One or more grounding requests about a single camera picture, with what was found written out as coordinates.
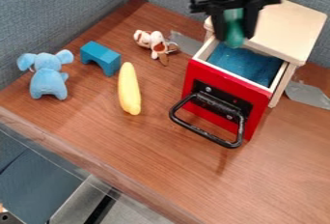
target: drawer handle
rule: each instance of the drawer handle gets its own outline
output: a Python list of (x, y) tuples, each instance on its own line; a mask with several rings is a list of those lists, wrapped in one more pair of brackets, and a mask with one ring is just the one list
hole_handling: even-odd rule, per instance
[[(237, 131), (237, 136), (235, 142), (231, 143), (226, 140), (223, 140), (213, 134), (210, 134), (201, 128), (198, 128), (196, 126), (192, 126), (191, 124), (187, 123), (186, 121), (178, 118), (176, 116), (177, 111), (179, 111), (184, 104), (187, 102), (197, 99), (199, 101), (202, 101), (205, 104), (212, 105), (212, 107), (218, 109), (218, 111), (221, 111), (225, 113), (226, 115), (230, 115), (232, 117), (237, 117), (238, 118), (238, 131)], [(170, 110), (170, 119), (175, 122), (176, 124), (183, 126), (203, 137), (206, 139), (221, 145), (227, 149), (236, 149), (239, 146), (242, 145), (243, 142), (243, 137), (244, 137), (244, 129), (245, 129), (245, 118), (242, 115), (240, 111), (232, 109), (230, 106), (224, 105), (220, 101), (215, 101), (207, 96), (207, 94), (201, 92), (201, 93), (192, 93), (191, 95), (187, 96), (186, 98), (180, 100), (175, 106), (172, 107)]]

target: banana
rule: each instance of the banana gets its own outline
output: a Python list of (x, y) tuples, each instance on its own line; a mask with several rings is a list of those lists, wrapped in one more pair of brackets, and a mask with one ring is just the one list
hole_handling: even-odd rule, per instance
[(131, 115), (138, 115), (141, 112), (141, 95), (136, 73), (131, 63), (125, 62), (122, 65), (118, 94), (121, 107)]

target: white and brown stuffed dog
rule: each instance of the white and brown stuffed dog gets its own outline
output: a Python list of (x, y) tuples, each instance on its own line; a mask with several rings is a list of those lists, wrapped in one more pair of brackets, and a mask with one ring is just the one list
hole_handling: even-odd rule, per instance
[(151, 57), (153, 59), (159, 58), (164, 66), (169, 65), (167, 54), (179, 50), (179, 46), (176, 43), (166, 41), (159, 31), (137, 30), (134, 34), (134, 40), (140, 46), (151, 49)]

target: blue stuffed elephant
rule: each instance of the blue stuffed elephant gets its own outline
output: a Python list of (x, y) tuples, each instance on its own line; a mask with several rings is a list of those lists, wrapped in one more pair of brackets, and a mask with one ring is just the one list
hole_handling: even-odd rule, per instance
[(42, 95), (54, 95), (59, 100), (68, 96), (65, 82), (69, 75), (60, 72), (63, 64), (73, 62), (73, 54), (69, 50), (62, 50), (52, 55), (49, 53), (31, 54), (25, 53), (17, 59), (20, 70), (28, 70), (33, 65), (36, 73), (33, 75), (30, 84), (32, 98), (41, 98)]

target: elephant ear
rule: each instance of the elephant ear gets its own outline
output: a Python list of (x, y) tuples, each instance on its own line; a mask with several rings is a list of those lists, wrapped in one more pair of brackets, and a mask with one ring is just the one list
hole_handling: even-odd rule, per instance
[(69, 50), (61, 50), (55, 56), (61, 61), (62, 65), (72, 63), (74, 58)]
[(17, 59), (18, 68), (22, 71), (28, 70), (34, 63), (37, 55), (24, 53)]

